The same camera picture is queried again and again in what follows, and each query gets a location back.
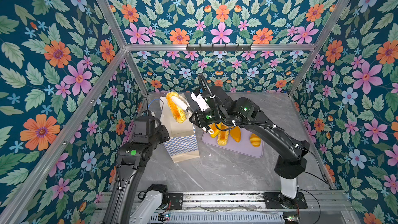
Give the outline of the metal tongs white tips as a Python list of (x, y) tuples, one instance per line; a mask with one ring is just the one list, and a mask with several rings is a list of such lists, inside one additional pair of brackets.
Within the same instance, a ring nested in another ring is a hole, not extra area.
[[(193, 113), (190, 106), (185, 101), (181, 100), (179, 97), (172, 96), (172, 101), (182, 110)], [(209, 126), (202, 127), (202, 129), (204, 132), (207, 132), (209, 134), (214, 134), (214, 131)]]

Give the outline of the orange pointed bread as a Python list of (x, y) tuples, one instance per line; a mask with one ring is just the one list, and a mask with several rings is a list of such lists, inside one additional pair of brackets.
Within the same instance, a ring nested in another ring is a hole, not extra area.
[(241, 130), (239, 127), (234, 127), (230, 130), (231, 138), (236, 142), (239, 143), (241, 140)]

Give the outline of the large striped loaf bread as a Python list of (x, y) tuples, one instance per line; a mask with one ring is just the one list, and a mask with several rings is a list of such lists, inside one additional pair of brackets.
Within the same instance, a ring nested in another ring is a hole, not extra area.
[(187, 109), (187, 106), (183, 99), (180, 97), (180, 95), (177, 92), (169, 92), (166, 95), (167, 103), (168, 106), (171, 110), (171, 113), (173, 115), (173, 118), (178, 122), (178, 123), (183, 123), (187, 120), (187, 115), (185, 110)]

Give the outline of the checkered paper bag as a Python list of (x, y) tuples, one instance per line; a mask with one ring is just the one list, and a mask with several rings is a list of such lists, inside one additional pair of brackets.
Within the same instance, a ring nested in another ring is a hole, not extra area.
[(170, 140), (164, 143), (174, 163), (200, 157), (195, 127), (188, 120), (177, 122), (164, 96), (149, 101), (149, 110), (166, 126)]

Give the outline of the lilac plastic tray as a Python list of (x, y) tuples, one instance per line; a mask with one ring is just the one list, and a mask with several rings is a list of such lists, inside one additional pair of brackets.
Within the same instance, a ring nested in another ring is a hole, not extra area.
[(249, 138), (252, 133), (245, 129), (240, 129), (240, 130), (241, 130), (241, 140), (239, 143), (236, 143), (231, 138), (230, 130), (229, 130), (228, 143), (226, 146), (219, 146), (217, 144), (217, 137), (211, 138), (210, 134), (207, 132), (205, 132), (202, 135), (202, 141), (207, 145), (211, 145), (217, 148), (222, 148), (225, 150), (237, 152), (254, 158), (261, 158), (263, 156), (264, 142), (263, 141), (261, 142), (260, 147), (253, 147), (249, 141)]

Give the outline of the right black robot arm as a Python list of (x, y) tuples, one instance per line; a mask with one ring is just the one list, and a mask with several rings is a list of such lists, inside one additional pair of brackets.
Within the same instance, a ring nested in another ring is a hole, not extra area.
[(280, 177), (281, 198), (294, 200), (297, 197), (297, 177), (306, 170), (307, 141), (298, 141), (288, 135), (249, 98), (233, 100), (220, 87), (196, 89), (190, 98), (196, 103), (195, 107), (188, 108), (192, 112), (190, 122), (198, 128), (209, 134), (245, 129), (278, 152), (274, 171)]

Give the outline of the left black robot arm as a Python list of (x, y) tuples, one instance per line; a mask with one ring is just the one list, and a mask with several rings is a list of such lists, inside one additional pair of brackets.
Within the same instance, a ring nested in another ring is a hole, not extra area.
[(132, 136), (117, 152), (114, 188), (103, 224), (128, 224), (140, 180), (153, 151), (170, 140), (167, 128), (146, 110), (137, 117)]

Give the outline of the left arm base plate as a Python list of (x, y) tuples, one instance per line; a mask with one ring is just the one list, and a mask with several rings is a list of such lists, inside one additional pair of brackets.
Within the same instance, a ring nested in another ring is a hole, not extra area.
[(165, 193), (162, 197), (162, 205), (160, 209), (162, 210), (181, 210), (183, 205), (183, 193)]

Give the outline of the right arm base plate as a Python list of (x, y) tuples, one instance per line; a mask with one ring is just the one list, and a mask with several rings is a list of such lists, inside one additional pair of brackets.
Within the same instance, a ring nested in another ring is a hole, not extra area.
[(302, 192), (299, 192), (294, 199), (285, 197), (279, 192), (265, 192), (262, 197), (267, 209), (308, 209)]

